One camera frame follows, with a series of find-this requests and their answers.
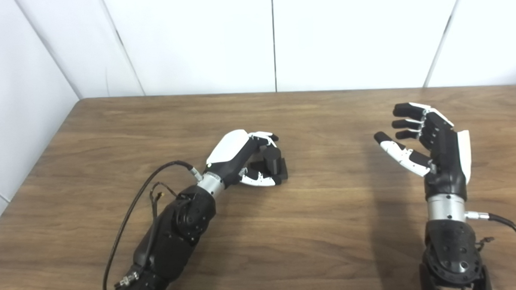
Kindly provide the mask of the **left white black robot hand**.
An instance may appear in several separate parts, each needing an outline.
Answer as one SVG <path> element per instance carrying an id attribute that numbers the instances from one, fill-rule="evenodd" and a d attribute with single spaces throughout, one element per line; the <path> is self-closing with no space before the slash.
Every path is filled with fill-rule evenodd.
<path id="1" fill-rule="evenodd" d="M 282 181 L 278 175 L 268 175 L 266 171 L 247 164 L 261 147 L 276 149 L 278 139 L 278 136 L 265 131 L 231 131 L 222 137 L 206 159 L 204 174 L 214 175 L 225 189 L 238 183 L 257 187 L 280 185 Z"/>

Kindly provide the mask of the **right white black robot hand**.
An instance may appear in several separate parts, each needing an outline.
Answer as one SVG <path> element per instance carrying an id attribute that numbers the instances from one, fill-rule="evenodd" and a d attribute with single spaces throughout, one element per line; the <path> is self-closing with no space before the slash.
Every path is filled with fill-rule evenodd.
<path id="1" fill-rule="evenodd" d="M 382 131 L 374 135 L 382 150 L 424 179 L 425 198 L 454 195 L 466 200 L 472 167 L 469 131 L 456 131 L 438 109 L 425 104 L 398 103 L 392 114 L 395 138 Z"/>

